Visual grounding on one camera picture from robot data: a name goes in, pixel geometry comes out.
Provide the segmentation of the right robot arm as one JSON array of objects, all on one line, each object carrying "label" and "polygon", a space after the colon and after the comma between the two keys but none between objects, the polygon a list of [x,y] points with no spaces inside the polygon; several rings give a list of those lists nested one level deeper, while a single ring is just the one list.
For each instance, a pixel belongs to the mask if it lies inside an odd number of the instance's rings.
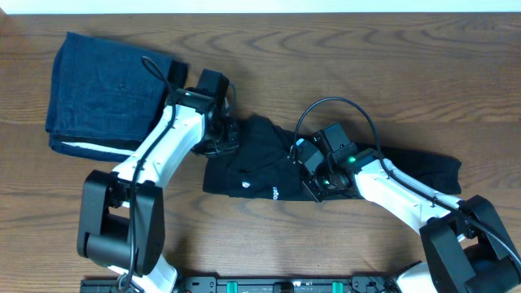
[{"label": "right robot arm", "polygon": [[507,292],[520,284],[520,256],[487,199],[463,200],[421,183],[379,146],[359,149],[338,124],[295,138],[289,157],[315,201],[365,199],[420,236],[425,261],[391,277],[381,292]]}]

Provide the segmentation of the black t-shirt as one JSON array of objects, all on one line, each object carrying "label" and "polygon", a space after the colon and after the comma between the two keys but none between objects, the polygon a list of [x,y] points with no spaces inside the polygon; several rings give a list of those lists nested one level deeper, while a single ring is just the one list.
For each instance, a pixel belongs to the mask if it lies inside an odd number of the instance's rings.
[{"label": "black t-shirt", "polygon": [[[300,170],[288,158],[294,133],[263,116],[239,121],[239,148],[208,158],[203,191],[243,199],[311,201],[300,187]],[[421,183],[459,195],[462,162],[450,156],[384,146],[385,158]]]}]

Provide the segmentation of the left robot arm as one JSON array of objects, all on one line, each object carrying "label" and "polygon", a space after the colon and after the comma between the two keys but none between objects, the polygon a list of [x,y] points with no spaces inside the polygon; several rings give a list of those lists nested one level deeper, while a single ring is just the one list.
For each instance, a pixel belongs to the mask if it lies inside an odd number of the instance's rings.
[{"label": "left robot arm", "polygon": [[173,292],[177,270],[164,258],[164,189],[189,153],[215,157],[239,146],[225,95],[230,81],[205,69],[196,87],[169,92],[147,138],[111,172],[94,170],[82,189],[80,256],[118,273],[84,279],[82,292]]}]

